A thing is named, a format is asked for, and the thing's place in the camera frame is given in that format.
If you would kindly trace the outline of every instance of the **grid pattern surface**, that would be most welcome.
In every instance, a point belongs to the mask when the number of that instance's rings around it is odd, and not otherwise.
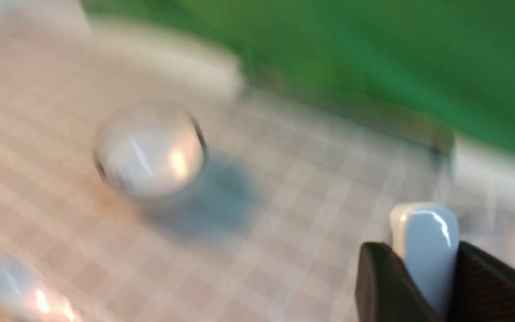
[[[190,222],[145,218],[94,171],[97,126],[145,100],[186,106],[208,141],[217,192]],[[462,196],[417,147],[304,109],[263,94],[228,106],[0,31],[0,256],[33,265],[86,321],[356,321],[360,243],[386,238],[399,202]]]

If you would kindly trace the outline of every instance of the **blurry object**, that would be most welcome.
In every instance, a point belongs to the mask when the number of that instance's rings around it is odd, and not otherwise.
[[[390,225],[393,251],[426,301],[445,318],[460,238],[456,216],[436,204],[401,204],[393,209]]]
[[[470,232],[474,236],[509,235],[514,223],[486,225],[479,220],[482,212],[472,211],[475,216],[461,213],[457,224],[452,212],[435,204],[394,208],[392,246],[366,242],[360,249],[355,290],[359,320],[515,321],[515,269],[458,241],[459,226],[464,227],[460,229],[464,239],[470,240]],[[506,245],[509,242],[500,240],[489,249]]]
[[[460,242],[448,316],[441,318],[391,247],[366,242],[360,249],[355,298],[360,322],[515,321],[515,270]]]
[[[123,110],[99,129],[94,158],[104,181],[122,195],[164,199],[196,179],[206,143],[186,110],[149,102]]]
[[[69,299],[16,259],[0,263],[0,307],[25,322],[83,322]]]
[[[322,106],[351,118],[371,114],[358,96],[377,98],[515,152],[515,1],[83,3],[90,14],[220,43],[243,59],[253,86],[335,102]],[[436,136],[425,141],[438,150]]]

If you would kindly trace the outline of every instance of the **white object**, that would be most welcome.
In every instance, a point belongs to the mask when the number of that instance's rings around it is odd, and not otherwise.
[[[104,180],[131,199],[176,194],[198,176],[205,144],[196,121],[168,103],[143,104],[100,130],[96,164]]]
[[[0,264],[0,307],[25,322],[82,322],[65,296],[14,259]]]
[[[393,251],[433,310],[445,319],[460,233],[456,216],[432,203],[401,204],[390,216]]]

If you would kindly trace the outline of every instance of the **green surface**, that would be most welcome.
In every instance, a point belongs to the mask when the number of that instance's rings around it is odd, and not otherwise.
[[[86,0],[229,47],[255,84],[374,97],[515,152],[515,1]],[[351,104],[336,104],[341,114]]]

